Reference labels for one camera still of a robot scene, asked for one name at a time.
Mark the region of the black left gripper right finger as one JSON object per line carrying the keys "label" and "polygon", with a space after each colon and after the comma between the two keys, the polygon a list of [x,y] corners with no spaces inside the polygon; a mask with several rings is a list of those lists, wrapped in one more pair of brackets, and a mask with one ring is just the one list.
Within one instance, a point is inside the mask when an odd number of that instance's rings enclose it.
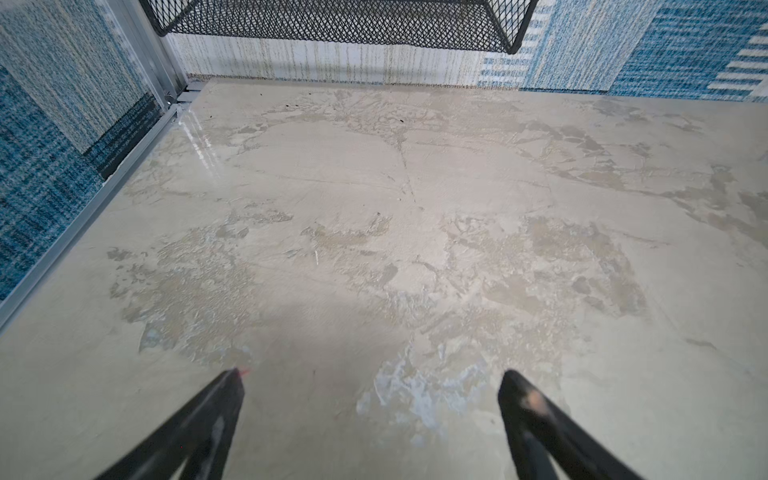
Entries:
{"label": "black left gripper right finger", "polygon": [[497,394],[507,443],[520,479],[638,479],[521,373],[504,372]]}

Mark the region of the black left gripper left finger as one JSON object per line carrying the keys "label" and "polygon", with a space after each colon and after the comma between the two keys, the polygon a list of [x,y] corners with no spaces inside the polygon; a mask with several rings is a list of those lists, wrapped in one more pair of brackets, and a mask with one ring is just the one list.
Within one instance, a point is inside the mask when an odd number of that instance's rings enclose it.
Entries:
{"label": "black left gripper left finger", "polygon": [[221,479],[245,390],[242,372],[221,372],[100,479]]}

